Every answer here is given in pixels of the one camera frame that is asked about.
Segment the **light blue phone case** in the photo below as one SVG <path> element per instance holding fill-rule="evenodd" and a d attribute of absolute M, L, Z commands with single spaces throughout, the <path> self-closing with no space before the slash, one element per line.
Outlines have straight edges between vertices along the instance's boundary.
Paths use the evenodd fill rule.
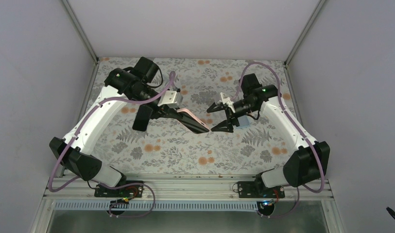
<path fill-rule="evenodd" d="M 246 127 L 250 126 L 250 121 L 247 116 L 239 117 L 238 123 L 239 123 L 239 126 L 236 127 L 237 129 L 246 128 Z"/>

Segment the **black smartphone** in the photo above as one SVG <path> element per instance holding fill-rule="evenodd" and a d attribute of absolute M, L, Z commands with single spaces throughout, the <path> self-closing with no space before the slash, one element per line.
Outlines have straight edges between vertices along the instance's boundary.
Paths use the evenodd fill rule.
<path fill-rule="evenodd" d="M 153 108 L 146 104 L 139 106 L 132 129 L 140 132 L 147 131 L 150 118 L 153 114 Z"/>

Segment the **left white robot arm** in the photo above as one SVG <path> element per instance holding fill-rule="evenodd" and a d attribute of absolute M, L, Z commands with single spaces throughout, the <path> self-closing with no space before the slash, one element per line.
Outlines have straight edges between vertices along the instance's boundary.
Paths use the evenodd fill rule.
<path fill-rule="evenodd" d="M 149 121 L 170 118 L 195 134 L 209 132 L 209 127 L 190 110 L 181 108 L 182 95 L 175 86 L 175 72 L 169 73 L 169 82 L 157 92 L 151 81 L 161 73 L 152 60 L 141 57 L 133 67 L 116 68 L 104 81 L 93 105 L 65 136 L 54 137 L 49 147 L 56 157 L 55 168 L 63 166 L 76 178 L 95 181 L 107 186 L 115 197 L 126 191 L 126 176 L 94 157 L 94 147 L 105 128 L 127 103 L 138 105 L 133 130 L 144 132 Z"/>

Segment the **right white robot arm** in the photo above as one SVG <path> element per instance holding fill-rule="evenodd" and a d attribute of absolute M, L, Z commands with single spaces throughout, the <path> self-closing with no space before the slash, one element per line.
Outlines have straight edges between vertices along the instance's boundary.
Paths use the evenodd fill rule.
<path fill-rule="evenodd" d="M 223 110 L 226 119 L 213 127 L 213 132 L 232 133 L 239 126 L 239 117 L 258 112 L 267 117 L 287 144 L 291 153 L 284 166 L 270 169 L 255 176 L 255 193 L 265 198 L 277 186 L 299 187 L 318 178 L 323 179 L 329 159 L 330 147 L 311 136 L 288 110 L 275 85 L 263 86 L 254 73 L 242 78 L 243 99 L 232 101 L 220 93 L 207 109 L 208 113 Z"/>

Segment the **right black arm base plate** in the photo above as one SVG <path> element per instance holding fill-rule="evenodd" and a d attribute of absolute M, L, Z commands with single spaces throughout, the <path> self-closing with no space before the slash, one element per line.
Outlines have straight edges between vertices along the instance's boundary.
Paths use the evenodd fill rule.
<path fill-rule="evenodd" d="M 241 199 L 285 198 L 285 191 L 282 186 L 267 188 L 255 181 L 237 182 L 237 193 Z"/>

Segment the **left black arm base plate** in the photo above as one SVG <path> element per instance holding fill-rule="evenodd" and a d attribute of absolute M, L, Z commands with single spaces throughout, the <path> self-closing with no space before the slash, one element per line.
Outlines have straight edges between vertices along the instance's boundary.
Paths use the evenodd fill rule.
<path fill-rule="evenodd" d="M 144 181 L 126 181 L 126 184 L 130 184 L 120 189 L 110 189 L 102 185 L 97 185 L 94 197 L 97 198 L 141 198 L 144 188 Z"/>

